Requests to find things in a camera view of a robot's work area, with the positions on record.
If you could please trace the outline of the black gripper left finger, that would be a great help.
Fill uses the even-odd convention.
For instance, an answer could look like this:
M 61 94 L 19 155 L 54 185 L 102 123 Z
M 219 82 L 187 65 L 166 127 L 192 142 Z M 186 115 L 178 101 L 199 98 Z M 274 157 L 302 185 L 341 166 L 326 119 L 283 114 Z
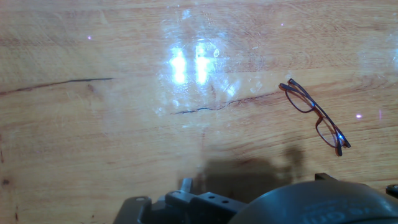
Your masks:
M 193 194 L 193 179 L 156 202 L 148 196 L 124 201 L 114 224 L 227 224 L 246 204 L 211 192 Z

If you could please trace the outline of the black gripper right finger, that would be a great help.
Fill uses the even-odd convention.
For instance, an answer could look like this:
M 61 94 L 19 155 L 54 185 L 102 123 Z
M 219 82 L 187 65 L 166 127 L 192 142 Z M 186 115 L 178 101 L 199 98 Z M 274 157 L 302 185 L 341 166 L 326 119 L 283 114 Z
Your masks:
M 315 180 L 336 180 L 336 179 L 326 173 L 316 173 Z M 397 198 L 398 197 L 397 184 L 388 185 L 386 187 L 386 194 L 394 198 Z

